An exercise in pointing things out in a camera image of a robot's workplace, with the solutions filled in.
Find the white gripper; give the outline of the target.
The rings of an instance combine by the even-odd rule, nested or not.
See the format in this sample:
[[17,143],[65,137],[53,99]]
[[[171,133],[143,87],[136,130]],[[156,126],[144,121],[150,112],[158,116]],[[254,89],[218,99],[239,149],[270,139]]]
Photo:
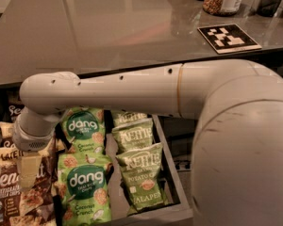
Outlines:
[[55,121],[33,114],[21,114],[14,123],[12,140],[25,153],[17,159],[21,189],[30,189],[37,178],[44,149],[54,135]]

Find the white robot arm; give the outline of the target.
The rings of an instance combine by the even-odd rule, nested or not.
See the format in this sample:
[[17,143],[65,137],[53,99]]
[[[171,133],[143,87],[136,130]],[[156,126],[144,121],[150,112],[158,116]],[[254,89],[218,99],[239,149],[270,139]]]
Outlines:
[[243,59],[178,63],[81,79],[39,73],[20,87],[13,140],[42,149],[78,105],[196,119],[194,226],[283,226],[283,78]]

